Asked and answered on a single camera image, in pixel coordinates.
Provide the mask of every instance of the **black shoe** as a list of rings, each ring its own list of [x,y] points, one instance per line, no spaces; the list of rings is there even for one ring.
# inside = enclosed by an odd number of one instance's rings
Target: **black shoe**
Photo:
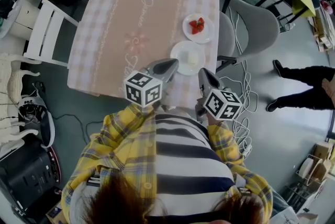
[[[273,102],[271,102],[270,104],[268,104],[268,106],[266,107],[266,111],[268,112],[273,112],[275,109],[278,108],[278,106],[276,105],[277,99],[274,100]]]
[[[282,64],[279,62],[279,60],[274,60],[273,61],[273,65],[274,65],[274,68],[277,70],[278,74],[280,77],[282,77],[281,75],[281,71],[283,71],[283,66]]]

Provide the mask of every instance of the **black and white striped shirt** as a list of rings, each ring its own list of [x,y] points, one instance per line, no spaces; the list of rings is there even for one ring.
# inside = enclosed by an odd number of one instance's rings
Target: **black and white striped shirt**
[[[150,216],[204,214],[234,185],[211,149],[207,129],[191,118],[156,115],[157,198]]]

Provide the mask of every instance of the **yellow plaid shirt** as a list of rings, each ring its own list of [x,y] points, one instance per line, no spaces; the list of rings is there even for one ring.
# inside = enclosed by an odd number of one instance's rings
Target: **yellow plaid shirt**
[[[213,150],[236,178],[241,175],[245,187],[258,195],[264,206],[264,223],[272,212],[272,191],[266,180],[250,172],[243,164],[243,156],[233,138],[232,132],[223,124],[207,127]],[[91,135],[91,142],[85,147],[70,180],[62,194],[62,209],[70,223],[70,203],[74,190],[81,182],[100,174],[104,184],[113,173],[122,174],[138,190],[148,211],[152,208],[157,191],[157,176],[154,169],[156,156],[155,111],[152,106],[140,108],[130,105],[125,110],[105,117],[100,133]],[[227,196],[239,193],[235,186],[226,192]]]

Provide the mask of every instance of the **gray chair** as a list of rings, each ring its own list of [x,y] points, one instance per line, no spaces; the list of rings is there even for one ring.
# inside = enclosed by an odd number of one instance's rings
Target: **gray chair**
[[[232,57],[235,49],[235,33],[231,32],[232,23],[229,21],[230,24],[228,24],[228,17],[225,15],[228,7],[240,15],[248,31],[247,47],[238,57]],[[243,60],[247,60],[264,51],[275,43],[280,33],[278,21],[270,11],[247,4],[242,0],[225,0],[222,14],[220,13],[219,31],[224,33],[223,35],[219,34],[217,60],[221,61],[221,65],[216,69],[216,72],[221,71],[228,65],[237,65]]]

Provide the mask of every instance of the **black pants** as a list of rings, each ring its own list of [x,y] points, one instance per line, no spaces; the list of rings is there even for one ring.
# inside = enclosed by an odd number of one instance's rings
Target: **black pants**
[[[335,69],[325,66],[312,66],[305,69],[283,68],[280,73],[283,78],[301,81],[313,88],[299,94],[279,97],[276,102],[278,108],[334,109],[331,98],[321,84],[324,78],[331,81]]]

